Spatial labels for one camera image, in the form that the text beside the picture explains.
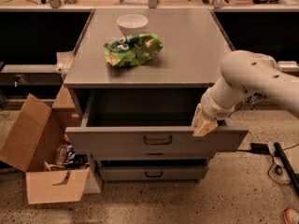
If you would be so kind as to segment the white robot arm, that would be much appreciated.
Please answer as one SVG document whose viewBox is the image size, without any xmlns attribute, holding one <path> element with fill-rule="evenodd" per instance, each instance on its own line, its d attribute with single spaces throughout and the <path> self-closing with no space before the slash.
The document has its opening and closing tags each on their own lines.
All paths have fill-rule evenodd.
<svg viewBox="0 0 299 224">
<path fill-rule="evenodd" d="M 299 117 L 299 78 L 280 72 L 267 55 L 245 50 L 227 54 L 221 76 L 202 95 L 192 119 L 194 136 L 205 136 L 235 111 L 235 105 L 258 92 Z"/>
</svg>

